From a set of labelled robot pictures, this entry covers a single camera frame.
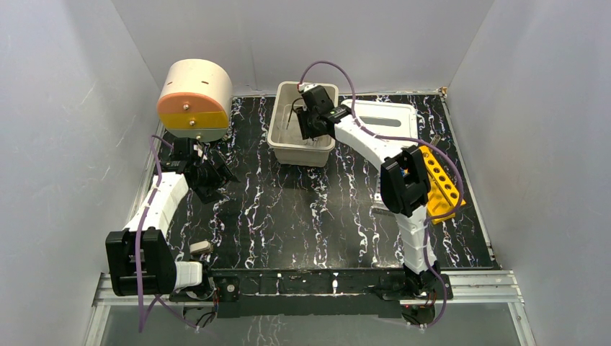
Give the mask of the clear glass test tube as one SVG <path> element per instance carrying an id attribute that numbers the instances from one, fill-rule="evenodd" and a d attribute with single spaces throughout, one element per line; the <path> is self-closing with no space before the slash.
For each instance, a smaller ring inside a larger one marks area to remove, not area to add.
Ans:
<path id="1" fill-rule="evenodd" d="M 432 138 L 432 140 L 430 141 L 430 144 L 431 144 L 433 147 L 437 148 L 437 147 L 438 147 L 438 145 L 440 144 L 440 141 L 441 141 L 441 140 L 442 140 L 442 137 L 441 137 L 439 134 L 436 134 L 436 135 L 435 135 L 435 136 Z"/>

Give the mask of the yellow test tube rack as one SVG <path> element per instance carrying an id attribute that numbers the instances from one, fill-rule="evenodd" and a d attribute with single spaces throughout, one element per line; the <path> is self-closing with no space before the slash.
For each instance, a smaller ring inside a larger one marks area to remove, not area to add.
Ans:
<path id="1" fill-rule="evenodd" d="M 426 146 L 420 146 L 424 158 L 425 167 L 431 184 L 428 194 L 427 215 L 433 224 L 442 223 L 456 216 L 456 213 L 448 214 L 458 201 L 459 190 L 451 182 L 450 177 L 442 168 L 434 154 Z"/>

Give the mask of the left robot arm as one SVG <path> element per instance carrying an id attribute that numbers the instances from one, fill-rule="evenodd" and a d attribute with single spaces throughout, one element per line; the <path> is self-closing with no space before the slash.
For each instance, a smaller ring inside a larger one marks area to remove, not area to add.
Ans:
<path id="1" fill-rule="evenodd" d="M 189 192 L 204 204 L 237 179 L 216 150 L 194 138 L 170 143 L 169 159 L 155 156 L 155 175 L 137 213 L 105 239 L 112 289 L 117 296 L 164 295 L 187 289 L 198 300 L 214 294 L 215 281 L 199 260 L 177 261 L 167 243 L 169 224 Z"/>

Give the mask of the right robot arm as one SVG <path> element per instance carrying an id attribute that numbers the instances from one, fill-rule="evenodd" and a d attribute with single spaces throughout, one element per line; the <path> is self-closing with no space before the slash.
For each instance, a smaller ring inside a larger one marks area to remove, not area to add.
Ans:
<path id="1" fill-rule="evenodd" d="M 422 150 L 376 136 L 347 105 L 335 105 L 318 84 L 298 86 L 304 104 L 296 110 L 304 139 L 331 136 L 372 164 L 379 173 L 380 196 L 394 215 L 403 242 L 404 290 L 425 298 L 434 289 L 434 255 L 425 242 L 430 181 Z"/>

